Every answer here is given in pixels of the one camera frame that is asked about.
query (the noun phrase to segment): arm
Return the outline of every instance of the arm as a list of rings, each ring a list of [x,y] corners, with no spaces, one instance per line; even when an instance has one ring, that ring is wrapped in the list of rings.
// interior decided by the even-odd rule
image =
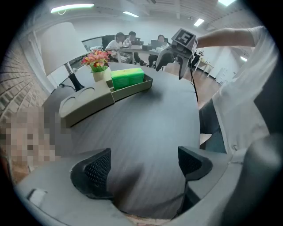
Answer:
[[[114,50],[114,49],[116,49],[116,48],[113,47],[112,41],[111,41],[111,42],[108,44],[108,46],[106,46],[105,51],[111,51],[111,50]]]
[[[130,42],[129,42],[129,40],[126,38],[125,41],[124,41],[124,43],[123,43],[123,46],[128,47],[129,44],[130,44]]]
[[[251,32],[248,29],[224,28],[213,31],[198,38],[198,46],[250,46],[254,47],[255,43]]]

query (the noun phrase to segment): man sitting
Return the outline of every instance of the man sitting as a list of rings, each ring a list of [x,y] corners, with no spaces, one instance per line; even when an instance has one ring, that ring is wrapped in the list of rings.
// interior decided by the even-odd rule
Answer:
[[[118,49],[122,47],[122,43],[125,40],[125,35],[122,32],[116,34],[115,40],[112,40],[108,46],[105,48],[105,51],[111,51],[111,56],[118,60]],[[133,57],[131,54],[120,52],[121,61],[123,63],[131,63]]]
[[[123,46],[131,48],[132,41],[136,40],[136,33],[134,31],[129,32],[129,37],[125,39]],[[137,63],[139,63],[141,66],[144,66],[147,64],[147,62],[143,61],[139,56],[138,53],[134,53],[134,59]]]

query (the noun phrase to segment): green leaves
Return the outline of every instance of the green leaves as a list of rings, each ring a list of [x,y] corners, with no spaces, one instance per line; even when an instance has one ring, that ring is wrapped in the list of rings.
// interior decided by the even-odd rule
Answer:
[[[91,73],[95,73],[95,72],[103,72],[105,71],[108,67],[107,66],[98,66],[98,67],[94,67],[93,65],[90,65],[92,72]]]

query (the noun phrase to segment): desk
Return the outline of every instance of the desk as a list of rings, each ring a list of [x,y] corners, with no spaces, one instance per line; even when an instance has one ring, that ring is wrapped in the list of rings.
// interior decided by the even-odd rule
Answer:
[[[134,64],[134,53],[147,53],[147,54],[152,54],[152,55],[156,55],[156,56],[158,56],[160,54],[160,52],[158,52],[156,50],[145,51],[145,50],[142,50],[142,49],[118,49],[117,55],[118,55],[118,62],[119,63],[121,63],[120,52],[131,52],[132,55],[133,55],[132,64]]]
[[[199,147],[199,112],[193,85],[175,75],[132,64],[110,63],[111,70],[141,67],[153,78],[152,88],[122,99],[71,128],[73,148],[62,156],[111,148],[107,189],[123,212],[149,218],[172,218],[184,192],[185,178],[178,165],[178,146]],[[94,83],[92,74],[77,77]],[[65,85],[72,85],[67,79]],[[57,88],[44,103],[48,111],[72,94]]]
[[[196,71],[196,69],[198,69],[198,66],[199,66],[199,63],[200,63],[200,62],[203,62],[203,63],[205,63],[205,64],[207,65],[207,66],[205,67],[205,69],[204,69],[203,72],[206,71],[206,69],[207,69],[208,66],[214,68],[214,66],[212,66],[210,63],[206,62],[205,60],[199,59],[197,65],[196,65],[196,67],[195,67],[195,71]]]

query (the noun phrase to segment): laptop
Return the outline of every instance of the laptop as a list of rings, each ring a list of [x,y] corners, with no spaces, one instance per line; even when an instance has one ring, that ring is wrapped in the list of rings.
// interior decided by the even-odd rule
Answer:
[[[161,46],[165,45],[166,46],[166,42],[164,41],[158,41],[158,40],[151,40],[151,46],[153,49],[156,48],[160,48]]]
[[[143,41],[132,41],[132,45],[143,45]]]

